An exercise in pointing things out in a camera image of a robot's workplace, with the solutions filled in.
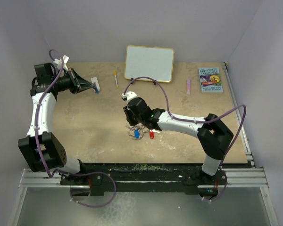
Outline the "metal keyring with keys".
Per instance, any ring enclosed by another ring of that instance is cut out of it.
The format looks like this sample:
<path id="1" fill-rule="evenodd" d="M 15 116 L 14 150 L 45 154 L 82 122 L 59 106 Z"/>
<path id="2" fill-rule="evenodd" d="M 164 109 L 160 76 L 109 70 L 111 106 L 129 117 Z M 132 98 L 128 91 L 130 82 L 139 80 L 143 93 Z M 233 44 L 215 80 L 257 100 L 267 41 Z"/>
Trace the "metal keyring with keys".
<path id="1" fill-rule="evenodd" d="M 144 135 L 150 131 L 142 124 L 137 124 L 135 126 L 126 125 L 125 127 L 129 129 L 128 136 L 132 140 L 141 140 Z"/>

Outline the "red key tag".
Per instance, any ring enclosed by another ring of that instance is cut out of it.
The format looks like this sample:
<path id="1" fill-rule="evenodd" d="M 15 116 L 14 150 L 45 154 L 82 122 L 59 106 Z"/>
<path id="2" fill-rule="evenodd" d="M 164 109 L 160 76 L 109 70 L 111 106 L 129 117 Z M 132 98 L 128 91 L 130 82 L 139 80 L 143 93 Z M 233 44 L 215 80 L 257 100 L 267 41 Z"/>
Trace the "red key tag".
<path id="1" fill-rule="evenodd" d="M 155 130 L 155 129 L 149 130 L 149 137 L 150 137 L 150 139 L 154 139 L 155 133 L 160 133 L 160 131 Z"/>

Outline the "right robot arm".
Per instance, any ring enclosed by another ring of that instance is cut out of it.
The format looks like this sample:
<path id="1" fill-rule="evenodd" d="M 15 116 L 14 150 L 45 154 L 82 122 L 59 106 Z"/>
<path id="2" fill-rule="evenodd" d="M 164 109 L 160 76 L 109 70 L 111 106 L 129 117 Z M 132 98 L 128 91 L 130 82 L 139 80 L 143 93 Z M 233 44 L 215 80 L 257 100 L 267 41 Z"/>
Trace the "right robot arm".
<path id="1" fill-rule="evenodd" d="M 164 109 L 151 109 L 140 97 L 123 97 L 126 106 L 123 111 L 129 125 L 142 124 L 150 130 L 173 131 L 197 138 L 206 154 L 202 164 L 200 179 L 205 184 L 212 184 L 217 179 L 217 170 L 225 158 L 233 133 L 214 114 L 207 117 L 192 118 L 182 116 L 176 120 Z"/>

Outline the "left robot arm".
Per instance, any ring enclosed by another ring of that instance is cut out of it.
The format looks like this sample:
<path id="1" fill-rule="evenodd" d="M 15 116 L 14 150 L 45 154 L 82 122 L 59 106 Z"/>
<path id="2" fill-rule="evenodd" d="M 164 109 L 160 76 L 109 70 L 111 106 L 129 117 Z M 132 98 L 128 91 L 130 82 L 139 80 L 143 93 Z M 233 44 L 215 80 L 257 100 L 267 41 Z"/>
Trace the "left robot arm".
<path id="1" fill-rule="evenodd" d="M 28 133 L 19 139 L 18 147 L 33 172 L 54 172 L 61 170 L 71 174 L 78 185 L 87 181 L 88 174 L 81 169 L 81 161 L 67 158 L 63 145 L 53 134 L 53 114 L 59 92 L 69 90 L 78 94 L 88 89 L 100 92 L 96 77 L 87 81 L 74 69 L 63 68 L 59 76 L 52 63 L 35 65 L 36 77 L 32 80 L 30 96 L 33 102 L 33 114 Z"/>

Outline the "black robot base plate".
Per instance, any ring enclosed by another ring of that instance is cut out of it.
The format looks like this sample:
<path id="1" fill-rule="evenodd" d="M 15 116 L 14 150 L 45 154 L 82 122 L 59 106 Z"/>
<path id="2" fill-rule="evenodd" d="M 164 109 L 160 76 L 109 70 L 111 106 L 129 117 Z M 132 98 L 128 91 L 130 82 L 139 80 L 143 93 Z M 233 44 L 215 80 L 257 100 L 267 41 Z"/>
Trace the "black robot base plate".
<path id="1" fill-rule="evenodd" d="M 217 196 L 218 188 L 227 184 L 224 171 L 209 176 L 194 163 L 81 163 L 79 174 L 63 174 L 60 182 L 89 188 L 92 196 L 113 191 Z"/>

